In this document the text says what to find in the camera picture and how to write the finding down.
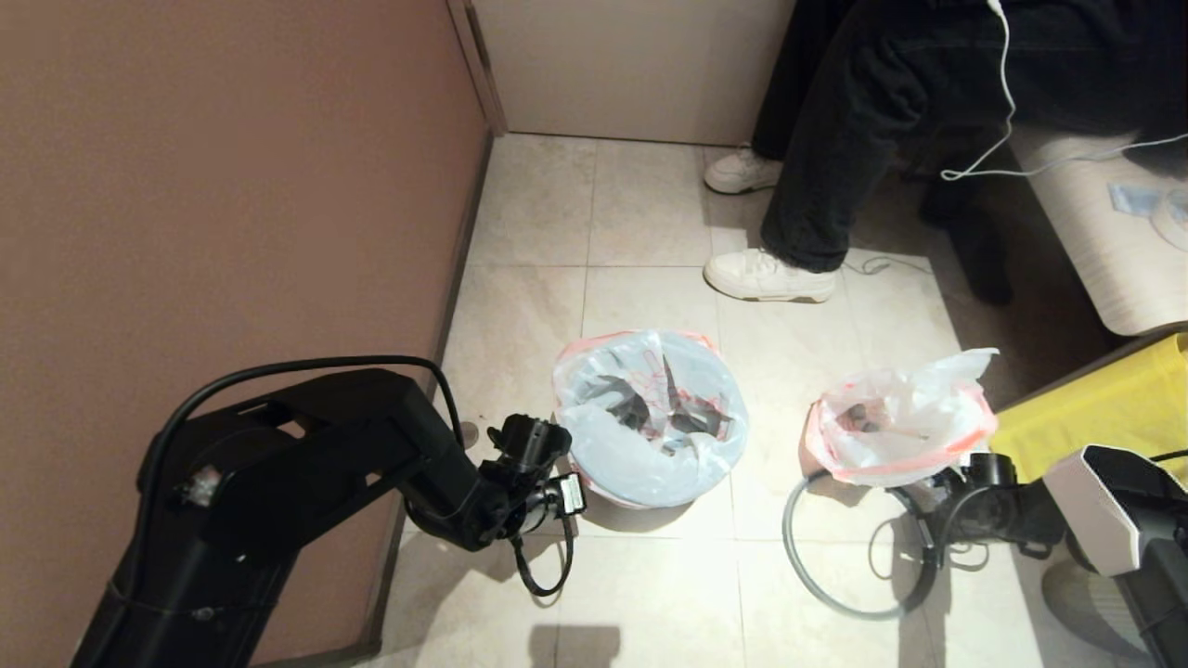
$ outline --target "pink wall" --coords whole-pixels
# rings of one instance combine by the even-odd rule
[[[48,667],[189,391],[265,361],[432,354],[486,127],[444,0],[10,7],[0,664]],[[359,637],[390,510],[303,553],[258,660]]]

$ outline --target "trash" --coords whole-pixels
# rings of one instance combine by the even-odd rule
[[[742,456],[742,395],[704,336],[644,329],[577,341],[552,386],[570,461],[620,505],[687,504]]]
[[[973,452],[998,428],[978,378],[997,348],[978,348],[912,372],[847,378],[813,404],[804,446],[834,478],[897,487]]]

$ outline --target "tiled floor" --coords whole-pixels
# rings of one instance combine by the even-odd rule
[[[928,604],[899,622],[839,616],[800,584],[779,518],[801,478],[796,443],[810,401],[848,373],[917,365],[961,345],[927,257],[936,233],[896,222],[904,232],[892,242],[866,244],[885,241],[892,219],[914,216],[918,189],[898,183],[864,212],[849,261],[898,251],[916,269],[843,271],[820,305],[710,290],[702,263],[753,242],[767,197],[702,188],[704,160],[719,151],[498,140],[446,372],[463,418],[485,431],[511,412],[550,415],[552,363],[575,339],[701,332],[719,342],[751,412],[742,460],[683,509],[627,511],[592,497],[569,584],[545,601],[524,591],[510,547],[468,554],[409,528],[384,653],[371,666],[1121,666],[1055,624],[1038,599],[1043,565],[1006,548],[965,555],[971,563],[948,569]],[[482,441],[475,459],[493,454]],[[916,568],[903,524],[879,530],[902,509],[881,492],[847,491],[804,502],[804,557],[842,600],[889,605]],[[527,542],[542,582],[560,572],[558,532]]]

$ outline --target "yellow cloth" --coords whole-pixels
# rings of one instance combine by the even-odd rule
[[[1019,481],[1099,443],[1146,456],[1188,448],[1188,333],[1173,334],[999,416],[992,450],[1010,455]],[[1188,459],[1163,462],[1181,481]]]

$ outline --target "white sneaker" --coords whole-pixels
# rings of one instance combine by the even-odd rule
[[[838,279],[836,271],[814,273],[784,264],[763,248],[710,258],[703,273],[719,292],[756,302],[823,302]]]
[[[769,160],[744,144],[733,155],[706,169],[706,185],[723,195],[740,195],[771,188],[779,181],[779,170],[783,166],[784,163]]]

